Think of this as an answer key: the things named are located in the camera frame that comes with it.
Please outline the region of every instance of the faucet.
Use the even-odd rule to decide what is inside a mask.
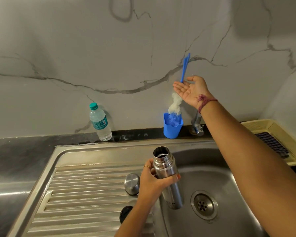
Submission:
[[[192,134],[197,136],[204,135],[203,127],[201,125],[202,115],[197,111],[195,118],[191,121],[192,123]]]

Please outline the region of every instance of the ridged drainboard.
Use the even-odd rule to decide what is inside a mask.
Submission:
[[[114,236],[120,211],[137,200],[126,193],[124,179],[141,171],[142,165],[56,169],[23,236]],[[154,236],[152,213],[143,233]]]

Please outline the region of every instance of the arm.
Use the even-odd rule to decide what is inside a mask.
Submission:
[[[195,84],[174,83],[174,90],[198,109],[195,98],[213,98],[203,78],[188,77]],[[296,174],[263,141],[241,125],[217,101],[201,115],[231,169],[246,203],[272,237],[296,236]]]
[[[153,158],[151,158],[145,163],[140,176],[137,203],[127,215],[114,237],[141,236],[150,209],[161,195],[163,189],[176,183],[181,178],[179,174],[164,179],[157,179],[154,175]]]

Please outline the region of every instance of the open palm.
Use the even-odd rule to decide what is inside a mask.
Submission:
[[[211,96],[207,89],[207,85],[205,80],[200,76],[189,76],[187,78],[189,81],[194,81],[195,83],[189,83],[187,81],[184,81],[183,83],[175,81],[173,83],[173,89],[176,93],[181,96],[181,98],[188,103],[189,105],[198,108],[198,96],[201,94]]]

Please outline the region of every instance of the plastic water bottle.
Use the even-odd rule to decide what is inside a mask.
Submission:
[[[96,129],[96,133],[101,141],[108,141],[112,137],[112,132],[107,124],[107,119],[104,111],[93,102],[90,104],[90,120],[93,127]]]

